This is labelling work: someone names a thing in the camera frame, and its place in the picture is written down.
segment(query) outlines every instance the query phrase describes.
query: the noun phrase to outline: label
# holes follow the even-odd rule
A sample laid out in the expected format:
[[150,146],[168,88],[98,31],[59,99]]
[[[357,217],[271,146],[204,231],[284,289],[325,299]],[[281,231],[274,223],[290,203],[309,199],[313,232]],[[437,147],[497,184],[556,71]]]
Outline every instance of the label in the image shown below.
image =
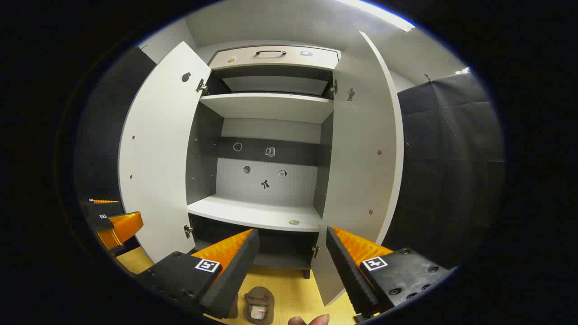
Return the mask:
[[201,271],[214,273],[217,270],[217,267],[219,266],[219,264],[221,264],[221,263],[211,261],[211,260],[202,259],[199,262],[199,264],[197,264],[197,266],[195,268],[200,269]]
[[387,263],[381,257],[370,258],[369,260],[365,260],[362,263],[370,271],[387,266]]

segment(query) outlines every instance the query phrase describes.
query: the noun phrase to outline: yellow floor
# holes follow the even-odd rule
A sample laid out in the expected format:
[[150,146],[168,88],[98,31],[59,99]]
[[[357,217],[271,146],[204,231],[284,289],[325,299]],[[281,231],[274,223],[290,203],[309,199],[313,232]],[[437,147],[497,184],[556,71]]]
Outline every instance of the yellow floor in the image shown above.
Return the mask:
[[[120,255],[117,259],[136,274],[153,265],[142,248]],[[355,312],[347,293],[330,306],[323,305],[313,272],[311,272],[310,279],[306,280],[301,271],[262,267],[251,268],[241,285],[237,303],[239,316],[235,319],[219,319],[218,321],[230,325],[251,324],[244,316],[243,295],[256,286],[266,287],[275,297],[273,324],[285,325],[290,318],[295,316],[300,316],[306,323],[309,323],[315,317],[326,313],[329,314],[329,323],[332,325],[355,323],[353,319]]]

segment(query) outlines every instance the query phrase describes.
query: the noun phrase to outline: human hand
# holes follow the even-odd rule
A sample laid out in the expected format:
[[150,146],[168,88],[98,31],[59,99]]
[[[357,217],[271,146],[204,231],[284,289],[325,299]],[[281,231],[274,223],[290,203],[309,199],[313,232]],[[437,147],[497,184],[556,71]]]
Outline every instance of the human hand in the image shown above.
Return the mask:
[[[328,325],[329,324],[329,314],[321,315],[315,317],[309,325]],[[292,319],[287,322],[287,325],[307,325],[305,321],[297,316],[293,317]]]

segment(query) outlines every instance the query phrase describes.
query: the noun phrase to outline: cabinet door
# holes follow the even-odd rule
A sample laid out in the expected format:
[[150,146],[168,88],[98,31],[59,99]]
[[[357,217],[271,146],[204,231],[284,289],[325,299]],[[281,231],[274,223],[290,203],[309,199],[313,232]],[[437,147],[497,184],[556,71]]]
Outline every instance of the cabinet door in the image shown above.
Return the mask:
[[363,32],[349,44],[333,72],[331,165],[319,251],[311,266],[328,305],[344,289],[325,246],[327,226],[381,245],[391,223],[401,183],[403,125],[390,72]]
[[196,89],[209,73],[201,58],[181,42],[141,85],[124,122],[118,154],[121,200],[125,211],[141,212],[144,226],[136,238],[155,263],[195,246],[183,230],[188,224],[185,169],[201,96]]

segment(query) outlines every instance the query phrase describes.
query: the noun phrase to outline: ceiling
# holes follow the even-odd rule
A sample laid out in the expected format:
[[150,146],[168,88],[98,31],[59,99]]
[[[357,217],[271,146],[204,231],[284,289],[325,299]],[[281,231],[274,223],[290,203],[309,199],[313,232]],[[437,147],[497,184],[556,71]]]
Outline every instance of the ceiling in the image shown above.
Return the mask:
[[186,17],[198,47],[237,40],[283,39],[345,51],[357,31],[365,32],[388,68],[414,84],[463,69],[440,43],[409,32],[336,0],[225,0]]

